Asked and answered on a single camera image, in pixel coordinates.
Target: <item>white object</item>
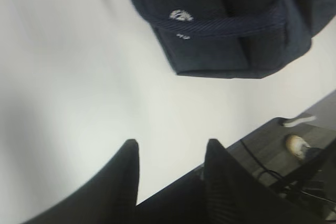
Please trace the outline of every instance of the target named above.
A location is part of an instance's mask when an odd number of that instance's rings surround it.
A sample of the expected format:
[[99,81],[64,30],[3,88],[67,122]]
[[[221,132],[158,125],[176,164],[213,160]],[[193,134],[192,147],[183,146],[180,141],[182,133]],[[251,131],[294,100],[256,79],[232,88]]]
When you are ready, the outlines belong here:
[[194,18],[186,10],[174,10],[170,13],[169,18],[179,21],[193,21]]
[[287,138],[286,147],[299,161],[303,161],[306,158],[306,152],[311,148],[303,138],[296,135],[291,135]]
[[139,201],[336,86],[335,20],[262,80],[178,77],[130,0],[0,0],[0,216],[21,223],[87,182],[128,138]]
[[283,126],[287,128],[295,127],[301,123],[308,123],[316,120],[316,116],[311,115],[311,116],[305,116],[305,117],[298,117],[294,119],[287,119],[283,122]]

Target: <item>black cable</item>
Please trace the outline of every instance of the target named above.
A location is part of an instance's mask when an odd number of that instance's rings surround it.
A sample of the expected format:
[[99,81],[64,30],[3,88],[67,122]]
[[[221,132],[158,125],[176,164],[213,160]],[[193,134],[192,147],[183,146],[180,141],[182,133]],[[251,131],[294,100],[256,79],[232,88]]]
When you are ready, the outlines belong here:
[[243,145],[243,147],[245,148],[245,150],[247,151],[247,153],[254,159],[254,161],[260,166],[262,167],[265,172],[267,172],[269,175],[271,175],[273,178],[277,179],[278,181],[282,182],[285,186],[290,187],[290,189],[297,191],[300,194],[304,194],[306,196],[310,196],[312,198],[321,200],[321,201],[326,201],[332,204],[336,205],[336,201],[332,200],[332,199],[327,199],[327,198],[322,198],[310,193],[307,193],[306,191],[300,190],[298,188],[296,188],[295,186],[291,185],[290,183],[285,181],[285,178],[280,175],[279,173],[272,173],[271,170],[269,170],[265,165],[263,165],[263,163],[261,163],[259,161],[259,159],[257,159],[257,157],[250,151],[250,149],[245,145],[245,143],[243,142],[243,140],[240,140],[241,144]]
[[268,170],[264,170],[264,171],[260,172],[260,173],[258,174],[258,176],[257,176],[257,180],[260,180],[261,177],[263,176],[263,174],[268,173],[269,171],[270,171],[271,173],[273,173],[273,174],[279,176],[279,177],[282,177],[281,174],[277,173],[275,170],[269,170],[269,169],[268,169]]

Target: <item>embroidered logo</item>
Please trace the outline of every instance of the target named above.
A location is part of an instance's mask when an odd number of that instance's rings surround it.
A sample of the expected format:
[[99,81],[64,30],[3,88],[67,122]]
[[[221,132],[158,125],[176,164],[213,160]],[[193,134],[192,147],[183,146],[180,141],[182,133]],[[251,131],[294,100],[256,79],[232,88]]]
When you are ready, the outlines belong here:
[[193,21],[193,17],[185,10],[174,10],[170,13],[169,18],[179,21]]
[[180,39],[190,39],[190,36],[188,36],[188,35],[176,34],[176,36],[178,36],[178,38],[180,38]]
[[[169,18],[179,21],[193,21],[194,18],[185,10],[174,10],[170,13]],[[176,34],[180,39],[190,39],[190,36],[184,34]]]

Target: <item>fabric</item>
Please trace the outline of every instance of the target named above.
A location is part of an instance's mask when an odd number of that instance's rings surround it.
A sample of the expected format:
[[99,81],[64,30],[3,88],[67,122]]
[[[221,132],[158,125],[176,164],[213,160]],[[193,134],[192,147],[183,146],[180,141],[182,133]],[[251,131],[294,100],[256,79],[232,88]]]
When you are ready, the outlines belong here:
[[90,181],[26,224],[133,223],[138,183],[138,144],[128,140]]
[[263,78],[304,55],[336,0],[132,0],[182,76]]
[[26,224],[324,223],[256,181],[217,140],[208,144],[204,175],[183,187],[135,206],[138,182],[138,145],[129,140],[77,192]]

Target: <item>navy bag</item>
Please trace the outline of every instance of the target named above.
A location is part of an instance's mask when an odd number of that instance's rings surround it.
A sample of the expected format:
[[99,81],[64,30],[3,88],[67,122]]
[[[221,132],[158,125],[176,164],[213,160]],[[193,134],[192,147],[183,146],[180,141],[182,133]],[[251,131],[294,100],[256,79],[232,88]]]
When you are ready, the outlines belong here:
[[304,55],[336,0],[132,0],[181,76],[263,78]]

